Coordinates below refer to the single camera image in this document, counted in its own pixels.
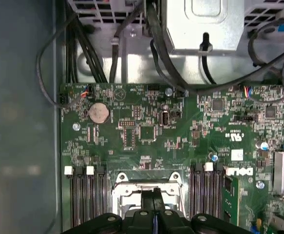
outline metal panel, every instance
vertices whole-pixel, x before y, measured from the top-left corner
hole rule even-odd
[[[53,0],[0,0],[0,234],[61,229],[57,117],[35,76],[36,52],[60,20],[54,9]],[[56,75],[53,50],[42,61],[50,93]]]

